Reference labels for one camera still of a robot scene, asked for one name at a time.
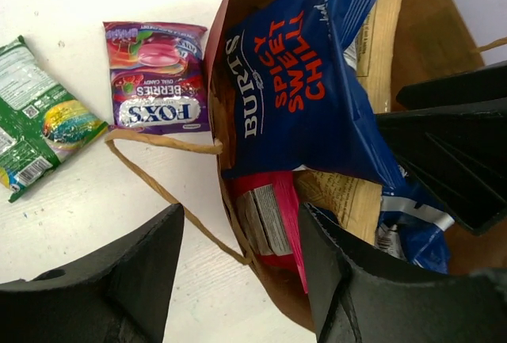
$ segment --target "candy wrapper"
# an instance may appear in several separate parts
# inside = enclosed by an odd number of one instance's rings
[[[424,269],[447,274],[450,253],[444,231],[454,219],[405,175],[405,185],[383,190],[375,246]]]
[[[306,275],[299,240],[299,200],[292,172],[260,173],[230,181],[239,223],[259,259]]]
[[[208,131],[200,40],[206,28],[105,22],[117,128],[152,134]]]
[[[307,167],[402,183],[343,56],[374,2],[275,0],[228,30],[234,123],[224,177]]]
[[[11,202],[106,127],[36,65],[22,36],[0,48],[0,182]]]

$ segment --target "nutrition label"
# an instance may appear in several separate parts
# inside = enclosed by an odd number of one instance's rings
[[[24,108],[56,84],[36,65],[26,47],[0,55],[0,97],[12,109]]]

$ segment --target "burts chips bag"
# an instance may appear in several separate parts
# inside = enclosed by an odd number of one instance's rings
[[[208,131],[200,40],[206,28],[105,22],[116,128],[153,134]]]
[[[306,166],[402,183],[343,56],[374,2],[275,0],[227,31],[235,125],[224,177]]]

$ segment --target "twisted paper handle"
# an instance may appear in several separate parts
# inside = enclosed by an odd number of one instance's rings
[[[484,52],[484,51],[488,51],[488,50],[491,50],[491,49],[494,49],[494,48],[499,48],[500,46],[503,46],[505,44],[507,44],[507,37],[506,38],[500,38],[499,40],[494,40],[490,44],[485,44],[484,46],[476,48],[475,51],[476,52]]]
[[[108,145],[111,152],[113,152],[114,155],[117,156],[126,165],[126,167],[132,170],[148,186],[150,186],[155,192],[157,192],[162,198],[164,198],[171,204],[176,204],[180,202],[174,196],[172,196],[170,192],[168,192],[162,185],[160,185],[157,182],[157,180],[155,180],[152,176],[146,173],[143,169],[137,166],[130,159],[125,157],[116,147],[114,143],[115,139],[126,139],[129,141],[148,143],[156,147],[170,147],[181,151],[192,151],[194,153],[201,154],[218,155],[222,152],[222,143],[219,140],[215,141],[215,145],[200,145],[195,143],[186,143],[162,135],[140,134],[135,131],[129,131],[126,129],[115,129],[105,137],[105,143]],[[227,244],[222,242],[219,238],[214,236],[214,234],[202,224],[199,218],[197,218],[193,213],[191,213],[187,209],[187,207],[183,206],[183,208],[185,209],[185,216],[189,220],[189,222],[192,223],[194,226],[196,226],[199,231],[201,231],[207,238],[209,238],[212,242],[214,242],[223,252],[227,253],[228,255],[233,257],[236,261],[244,265],[248,265],[252,261],[252,257],[250,256],[243,257],[242,254],[236,252],[235,250],[230,248]]]

